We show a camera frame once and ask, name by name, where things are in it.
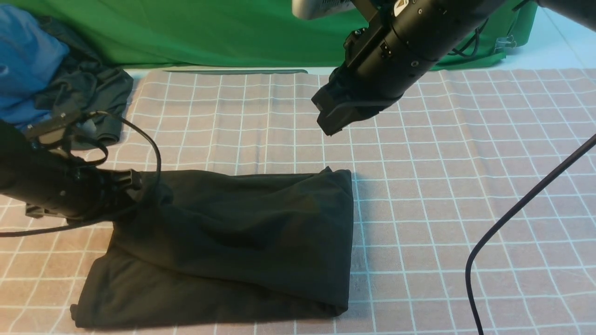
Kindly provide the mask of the gray right robot arm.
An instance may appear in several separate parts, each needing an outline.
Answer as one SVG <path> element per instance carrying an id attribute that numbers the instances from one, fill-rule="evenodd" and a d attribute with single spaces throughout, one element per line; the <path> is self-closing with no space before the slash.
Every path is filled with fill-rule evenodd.
<path id="1" fill-rule="evenodd" d="M 357 9 L 368 22 L 344 42 L 345 60 L 315 93 L 317 123 L 332 136 L 397 102 L 502 0 L 294 0 L 292 13 L 312 20 Z"/>

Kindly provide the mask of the gray left robot arm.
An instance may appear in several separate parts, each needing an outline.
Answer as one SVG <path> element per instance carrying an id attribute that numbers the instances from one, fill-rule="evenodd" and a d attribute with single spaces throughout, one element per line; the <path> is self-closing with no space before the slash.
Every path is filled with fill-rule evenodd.
<path id="1" fill-rule="evenodd" d="M 4 121 L 0 135 L 1 193 L 26 203 L 28 216 L 110 220 L 136 204 L 133 193 L 142 188 L 139 172 L 100 169 L 79 157 L 34 147 Z"/>

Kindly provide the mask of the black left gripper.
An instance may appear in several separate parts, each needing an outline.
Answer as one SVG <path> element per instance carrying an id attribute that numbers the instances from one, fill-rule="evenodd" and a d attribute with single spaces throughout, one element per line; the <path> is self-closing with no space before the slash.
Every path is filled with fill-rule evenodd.
<path id="1" fill-rule="evenodd" d="M 33 182 L 26 216 L 63 218 L 68 222 L 98 219 L 135 204 L 130 191 L 142 188 L 136 170 L 75 169 L 42 172 Z"/>

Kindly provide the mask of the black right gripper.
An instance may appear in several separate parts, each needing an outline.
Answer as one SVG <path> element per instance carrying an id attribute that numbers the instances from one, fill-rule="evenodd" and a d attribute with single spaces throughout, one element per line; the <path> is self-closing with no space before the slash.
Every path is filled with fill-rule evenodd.
<path id="1" fill-rule="evenodd" d="M 317 123 L 332 136 L 398 101 L 420 77 L 417 58 L 392 28 L 360 28 L 344 42 L 345 59 L 312 97 Z"/>

